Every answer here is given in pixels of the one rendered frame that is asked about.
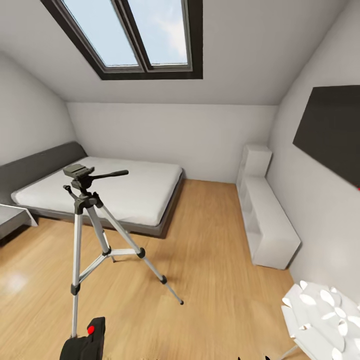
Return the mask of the digital camera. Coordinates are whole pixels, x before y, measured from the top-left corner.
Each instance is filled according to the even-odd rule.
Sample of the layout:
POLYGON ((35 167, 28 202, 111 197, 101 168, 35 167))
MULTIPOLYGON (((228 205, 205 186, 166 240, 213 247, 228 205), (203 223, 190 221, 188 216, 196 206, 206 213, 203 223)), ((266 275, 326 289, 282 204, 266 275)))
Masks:
POLYGON ((69 338, 63 345, 59 360, 102 360, 106 318, 94 318, 87 327, 88 336, 69 338))

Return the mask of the camera tripod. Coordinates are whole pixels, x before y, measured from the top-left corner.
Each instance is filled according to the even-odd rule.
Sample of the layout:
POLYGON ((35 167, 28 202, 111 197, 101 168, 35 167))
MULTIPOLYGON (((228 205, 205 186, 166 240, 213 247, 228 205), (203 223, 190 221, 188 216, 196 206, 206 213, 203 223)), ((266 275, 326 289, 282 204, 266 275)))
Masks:
MULTIPOLYGON (((139 248, 133 239, 127 234, 120 223, 106 208, 104 203, 101 201, 99 194, 95 191, 93 194, 87 191, 91 187, 93 180, 102 179, 107 177, 118 177, 127 175, 129 170, 120 170, 109 174, 91 176, 90 174, 95 171, 95 167, 87 168, 81 164, 69 165, 62 169, 64 174, 68 177, 73 178, 71 186, 77 190, 80 190, 81 194, 76 196, 69 185, 64 185, 63 188, 74 198, 74 251, 73 251, 73 276, 72 284, 70 285, 70 292, 73 294, 73 311, 72 311, 72 333, 71 337, 77 337, 77 317, 78 317, 78 297, 81 289, 81 283, 107 258, 111 257, 113 262, 116 260, 114 256, 127 256, 127 255, 138 255, 143 259, 152 271, 159 277, 163 285, 172 292, 172 294, 178 299, 181 305, 184 302, 176 295, 172 288, 168 285, 168 281, 165 275, 161 275, 158 270, 151 264, 149 259, 145 256, 146 251, 143 247, 139 248), (125 240, 131 245, 132 248, 124 249, 112 249, 106 238, 105 230, 103 229, 95 206, 104 214, 104 216, 110 221, 115 229, 125 238, 125 240), (81 239, 82 239, 82 215, 83 209, 86 208, 88 215, 91 220, 91 224, 94 227, 95 233, 99 239, 100 245, 103 249, 103 253, 86 269, 80 274, 81 265, 81 239)), ((72 339, 70 337, 70 339, 72 339)))

